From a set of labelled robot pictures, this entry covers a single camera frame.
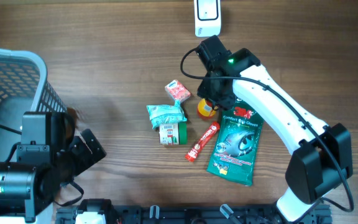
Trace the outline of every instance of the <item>basket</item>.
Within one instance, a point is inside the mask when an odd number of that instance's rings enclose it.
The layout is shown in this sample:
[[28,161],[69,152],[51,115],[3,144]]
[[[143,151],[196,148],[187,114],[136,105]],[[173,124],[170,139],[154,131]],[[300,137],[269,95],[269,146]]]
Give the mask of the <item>basket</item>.
[[[48,83],[46,64],[38,55],[0,49],[0,125],[21,131],[26,111],[66,112],[67,108]],[[0,161],[20,141],[19,134],[0,128]]]

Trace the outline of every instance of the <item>red tube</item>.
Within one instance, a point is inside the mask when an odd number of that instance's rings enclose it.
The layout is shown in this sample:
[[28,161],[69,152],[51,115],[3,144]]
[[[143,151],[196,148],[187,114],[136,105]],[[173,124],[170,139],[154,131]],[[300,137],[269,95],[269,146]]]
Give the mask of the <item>red tube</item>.
[[208,141],[219,131],[220,125],[218,122],[212,122],[211,126],[206,130],[203,134],[203,137],[198,140],[198,142],[191,148],[191,150],[185,155],[185,158],[190,161],[194,162],[197,158],[198,154],[203,150],[204,146],[208,143]]

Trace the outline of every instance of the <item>green package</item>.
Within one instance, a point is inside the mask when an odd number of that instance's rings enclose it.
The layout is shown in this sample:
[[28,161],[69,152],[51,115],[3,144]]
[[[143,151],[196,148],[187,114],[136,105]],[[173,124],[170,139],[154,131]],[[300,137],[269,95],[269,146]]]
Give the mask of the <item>green package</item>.
[[263,123],[262,117],[238,98],[233,109],[222,112],[221,130],[207,171],[251,186]]

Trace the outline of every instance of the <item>gray laundry basket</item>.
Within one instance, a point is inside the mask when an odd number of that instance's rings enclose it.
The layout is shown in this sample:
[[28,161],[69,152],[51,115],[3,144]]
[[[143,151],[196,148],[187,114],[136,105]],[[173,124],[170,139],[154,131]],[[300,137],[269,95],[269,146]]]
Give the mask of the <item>gray laundry basket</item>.
[[[32,52],[0,49],[0,124],[20,131],[26,111],[66,112],[67,108],[48,83],[42,58]],[[0,128],[0,161],[20,140],[20,135]]]

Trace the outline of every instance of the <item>wooden surface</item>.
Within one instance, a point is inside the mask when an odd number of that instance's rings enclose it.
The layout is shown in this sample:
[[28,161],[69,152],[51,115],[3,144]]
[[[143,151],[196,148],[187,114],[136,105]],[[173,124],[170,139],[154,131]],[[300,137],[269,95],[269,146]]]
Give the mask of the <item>wooden surface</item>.
[[[349,128],[356,209],[334,208],[333,215],[335,223],[358,223],[358,2],[225,1],[222,14],[228,49],[248,48],[307,110]],[[196,162],[184,159],[210,124],[196,115],[198,97],[183,106],[189,145],[165,148],[152,130],[146,105],[172,104],[167,83],[179,79],[196,94],[200,82],[184,77],[179,63],[200,40],[192,2],[0,6],[0,48],[38,53],[49,82],[76,109],[78,129],[91,128],[108,152],[76,179],[84,198],[143,206],[272,203],[287,188],[290,156],[267,124],[252,187],[206,172],[214,141]],[[204,74],[194,55],[185,67]],[[60,200],[74,196],[64,189]],[[347,206],[342,187],[329,197]]]

